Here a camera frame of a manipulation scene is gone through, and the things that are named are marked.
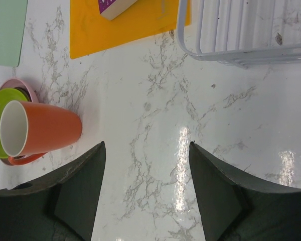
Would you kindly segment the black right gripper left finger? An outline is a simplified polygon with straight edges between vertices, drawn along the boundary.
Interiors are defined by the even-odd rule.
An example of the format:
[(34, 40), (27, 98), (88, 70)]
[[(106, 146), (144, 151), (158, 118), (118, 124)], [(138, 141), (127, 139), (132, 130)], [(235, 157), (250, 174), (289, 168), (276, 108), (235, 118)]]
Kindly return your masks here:
[(101, 142), (46, 175), (0, 190), (0, 240), (91, 240), (105, 164)]

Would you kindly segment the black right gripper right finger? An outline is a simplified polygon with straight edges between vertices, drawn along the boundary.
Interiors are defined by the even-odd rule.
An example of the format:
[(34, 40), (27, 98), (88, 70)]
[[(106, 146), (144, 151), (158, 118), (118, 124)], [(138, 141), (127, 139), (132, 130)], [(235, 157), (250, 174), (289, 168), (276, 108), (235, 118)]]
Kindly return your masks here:
[(206, 240), (301, 240), (301, 189), (242, 171), (194, 142), (189, 165)]

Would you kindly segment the yellow brown patterned plate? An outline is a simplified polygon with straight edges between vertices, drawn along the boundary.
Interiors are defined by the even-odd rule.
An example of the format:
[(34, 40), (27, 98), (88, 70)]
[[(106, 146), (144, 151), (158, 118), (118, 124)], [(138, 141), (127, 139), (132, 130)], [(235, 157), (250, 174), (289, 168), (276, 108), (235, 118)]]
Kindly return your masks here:
[(28, 91), (22, 87), (15, 87), (15, 89), (17, 89), (18, 91), (20, 91), (25, 98), (27, 99), (27, 101), (32, 101), (30, 94), (28, 93)]

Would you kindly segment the pink plate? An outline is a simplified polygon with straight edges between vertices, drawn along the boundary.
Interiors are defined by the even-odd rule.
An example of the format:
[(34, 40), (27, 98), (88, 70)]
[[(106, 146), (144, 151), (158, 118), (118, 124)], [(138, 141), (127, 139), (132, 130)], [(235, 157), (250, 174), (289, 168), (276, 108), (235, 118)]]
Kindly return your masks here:
[[(15, 87), (22, 87), (28, 91), (28, 93), (31, 96), (32, 101), (31, 102), (38, 102), (38, 98), (36, 93), (33, 91), (33, 89), (24, 81), (19, 80), (19, 79), (9, 79), (7, 80), (1, 87), (0, 90), (5, 89), (5, 88), (15, 88)], [(8, 161), (7, 158), (0, 158), (0, 160), (5, 163), (8, 166), (12, 166), (12, 164)]]

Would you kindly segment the orange ceramic mug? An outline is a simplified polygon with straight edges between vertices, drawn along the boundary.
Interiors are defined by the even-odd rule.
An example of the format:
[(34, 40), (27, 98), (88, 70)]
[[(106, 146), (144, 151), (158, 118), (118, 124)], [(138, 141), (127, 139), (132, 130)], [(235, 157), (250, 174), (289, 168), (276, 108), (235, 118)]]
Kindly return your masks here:
[(64, 108), (12, 100), (0, 118), (0, 141), (12, 165), (28, 164), (79, 140), (80, 117)]

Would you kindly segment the orange cutting mat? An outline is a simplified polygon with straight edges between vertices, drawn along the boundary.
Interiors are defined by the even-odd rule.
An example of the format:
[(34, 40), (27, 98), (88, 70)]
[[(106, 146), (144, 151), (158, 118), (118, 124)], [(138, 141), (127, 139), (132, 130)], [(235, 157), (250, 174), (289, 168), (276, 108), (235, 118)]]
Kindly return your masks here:
[(101, 3), (70, 2), (71, 59), (176, 29), (178, 1), (137, 1), (111, 21), (100, 14)]

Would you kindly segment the green clipboard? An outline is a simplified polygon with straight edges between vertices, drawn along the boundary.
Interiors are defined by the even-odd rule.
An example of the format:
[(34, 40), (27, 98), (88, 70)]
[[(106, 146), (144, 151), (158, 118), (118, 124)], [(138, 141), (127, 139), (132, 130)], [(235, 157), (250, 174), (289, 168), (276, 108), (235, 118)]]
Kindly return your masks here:
[(27, 4), (27, 0), (0, 0), (0, 66), (19, 65)]

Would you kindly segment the purple treehouse book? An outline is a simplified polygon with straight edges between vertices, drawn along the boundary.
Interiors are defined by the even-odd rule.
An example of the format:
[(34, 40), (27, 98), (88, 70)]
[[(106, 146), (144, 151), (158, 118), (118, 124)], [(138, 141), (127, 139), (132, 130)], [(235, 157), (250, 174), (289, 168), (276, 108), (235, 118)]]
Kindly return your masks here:
[(98, 0), (99, 12), (104, 18), (111, 21), (136, 2), (137, 0)]

